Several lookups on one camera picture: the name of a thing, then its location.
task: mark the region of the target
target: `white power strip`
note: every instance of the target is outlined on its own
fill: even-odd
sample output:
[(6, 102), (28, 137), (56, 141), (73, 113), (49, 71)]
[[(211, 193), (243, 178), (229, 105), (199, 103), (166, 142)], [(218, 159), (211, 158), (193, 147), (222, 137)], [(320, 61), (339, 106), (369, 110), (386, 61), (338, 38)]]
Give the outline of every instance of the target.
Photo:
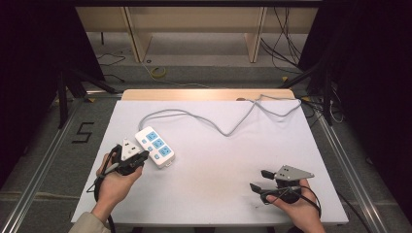
[(172, 164), (175, 152), (150, 126), (137, 132), (135, 138), (145, 150), (149, 151), (149, 156), (158, 168), (168, 167)]

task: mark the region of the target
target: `hand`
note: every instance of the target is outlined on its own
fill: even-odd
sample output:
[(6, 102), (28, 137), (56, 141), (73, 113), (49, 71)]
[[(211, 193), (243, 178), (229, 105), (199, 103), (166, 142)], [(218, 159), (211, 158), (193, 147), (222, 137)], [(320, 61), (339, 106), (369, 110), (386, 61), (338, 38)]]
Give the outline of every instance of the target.
[[(101, 174), (104, 163), (108, 156), (108, 153), (104, 155), (102, 164), (97, 170), (96, 175)], [(112, 159), (110, 159), (107, 167), (110, 167), (111, 165)], [(139, 179), (139, 177), (142, 175), (142, 171), (143, 167), (140, 166), (134, 173), (127, 176), (122, 176), (117, 172), (112, 172), (106, 175), (105, 179), (100, 185), (99, 199), (91, 213), (99, 218), (102, 222), (106, 222), (115, 206), (127, 196), (134, 182), (136, 182), (136, 180)]]
[[(309, 187), (309, 183), (306, 180), (300, 180), (299, 184), (301, 186)], [(316, 203), (315, 195), (307, 188), (301, 188), (302, 195), (307, 197), (309, 200)], [(288, 204), (282, 199), (268, 195), (266, 200), (272, 203), (274, 206), (283, 210), (291, 218), (293, 224), (301, 229), (305, 233), (323, 233), (325, 232), (322, 226), (321, 220), (319, 219), (318, 210), (316, 210), (307, 201), (299, 198), (295, 203)]]

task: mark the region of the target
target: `white table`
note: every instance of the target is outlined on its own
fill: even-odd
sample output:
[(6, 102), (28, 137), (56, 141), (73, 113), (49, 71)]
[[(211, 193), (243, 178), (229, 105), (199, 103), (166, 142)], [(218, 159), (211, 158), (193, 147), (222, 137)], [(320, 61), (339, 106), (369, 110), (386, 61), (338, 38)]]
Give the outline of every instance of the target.
[[(148, 93), (155, 96), (153, 90), (141, 91), (145, 96)], [(172, 90), (175, 96), (185, 91), (210, 96), (208, 94), (212, 92), (219, 94), (231, 90), (180, 91)], [(259, 93), (257, 91), (278, 93), (255, 90), (254, 95)], [(282, 114), (295, 107), (298, 101), (261, 101), (261, 104)], [(134, 134), (144, 116), (164, 109), (183, 109), (211, 119), (227, 132), (251, 105), (248, 101), (227, 100), (119, 101), (72, 221), (76, 221), (81, 213), (90, 211), (95, 204), (93, 195), (86, 190), (95, 179), (103, 155), (123, 138), (137, 144)], [(190, 116), (151, 119), (145, 123), (148, 125), (175, 151), (176, 159), (170, 167), (161, 170), (152, 161), (146, 162), (143, 176), (113, 211), (115, 223), (217, 227), (290, 223), (282, 211), (265, 206), (249, 185), (274, 187), (274, 181), (264, 179), (260, 170), (277, 172), (284, 164), (315, 174), (315, 178), (308, 181), (321, 201), (324, 224), (348, 222), (300, 107), (288, 116), (273, 116), (254, 108), (231, 137), (222, 136), (209, 124)]]

